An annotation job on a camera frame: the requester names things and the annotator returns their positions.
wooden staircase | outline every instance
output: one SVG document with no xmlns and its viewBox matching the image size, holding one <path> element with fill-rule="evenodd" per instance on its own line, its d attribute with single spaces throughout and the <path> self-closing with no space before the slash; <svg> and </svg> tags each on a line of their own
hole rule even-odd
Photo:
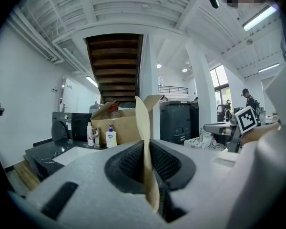
<svg viewBox="0 0 286 229">
<path fill-rule="evenodd" d="M 106 34 L 86 38 L 92 72 L 101 103 L 135 102 L 139 95 L 139 72 L 143 36 Z"/>
</svg>

cap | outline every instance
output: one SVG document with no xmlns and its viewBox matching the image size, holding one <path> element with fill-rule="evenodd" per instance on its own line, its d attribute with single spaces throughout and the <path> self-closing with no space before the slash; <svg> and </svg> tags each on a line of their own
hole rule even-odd
<svg viewBox="0 0 286 229">
<path fill-rule="evenodd" d="M 244 89 L 243 89 L 243 93 L 241 94 L 241 96 L 244 96 L 245 93 L 247 93 L 247 92 L 249 92 L 248 89 L 247 89 L 247 88 L 244 88 Z"/>
</svg>

cardboard box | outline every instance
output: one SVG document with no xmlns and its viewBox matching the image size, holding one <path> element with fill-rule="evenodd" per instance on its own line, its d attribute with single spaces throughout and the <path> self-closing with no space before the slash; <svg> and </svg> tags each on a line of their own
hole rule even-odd
<svg viewBox="0 0 286 229">
<path fill-rule="evenodd" d="M 150 95 L 143 101 L 148 112 L 160 100 L 162 95 Z M 105 133 L 109 130 L 109 125 L 113 125 L 113 130 L 116 131 L 118 144 L 140 141 L 141 137 L 137 128 L 135 118 L 135 109 L 119 110 L 120 118 L 107 119 L 108 110 L 114 102 L 104 104 L 91 119 L 93 128 L 99 128 L 100 144 L 106 144 Z"/>
</svg>

man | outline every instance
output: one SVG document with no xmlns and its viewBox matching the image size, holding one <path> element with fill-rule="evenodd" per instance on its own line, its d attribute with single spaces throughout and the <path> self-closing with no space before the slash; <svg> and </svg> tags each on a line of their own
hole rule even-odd
<svg viewBox="0 0 286 229">
<path fill-rule="evenodd" d="M 259 119 L 259 105 L 255 102 L 255 99 L 253 98 L 253 96 L 250 95 L 247 88 L 243 90 L 243 94 L 241 94 L 241 96 L 244 96 L 247 99 L 246 107 L 247 106 L 252 107 L 256 120 L 257 120 L 257 126 L 261 126 L 261 121 Z"/>
</svg>

fluorescent light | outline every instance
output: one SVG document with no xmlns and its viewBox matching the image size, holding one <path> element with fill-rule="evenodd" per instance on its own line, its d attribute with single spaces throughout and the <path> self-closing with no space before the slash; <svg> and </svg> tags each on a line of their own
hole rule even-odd
<svg viewBox="0 0 286 229">
<path fill-rule="evenodd" d="M 279 65 L 280 65 L 279 63 L 276 63 L 276 64 L 274 64 L 274 65 L 271 65 L 271 66 L 267 67 L 267 68 L 261 69 L 261 70 L 259 70 L 258 72 L 261 73 L 261 72 L 263 72 L 263 71 L 270 70 L 270 69 L 272 69 L 272 68 L 274 68 L 274 67 L 277 67 L 277 66 L 279 66 Z"/>
<path fill-rule="evenodd" d="M 258 14 L 249 19 L 245 24 L 243 24 L 243 28 L 245 31 L 250 30 L 255 27 L 259 22 L 266 19 L 269 15 L 273 14 L 276 11 L 274 7 L 265 7 Z"/>
<path fill-rule="evenodd" d="M 98 87 L 97 83 L 96 83 L 93 79 L 91 79 L 91 77 L 87 76 L 86 79 L 87 79 L 89 82 L 91 82 L 93 85 L 95 85 L 96 87 Z"/>
</svg>

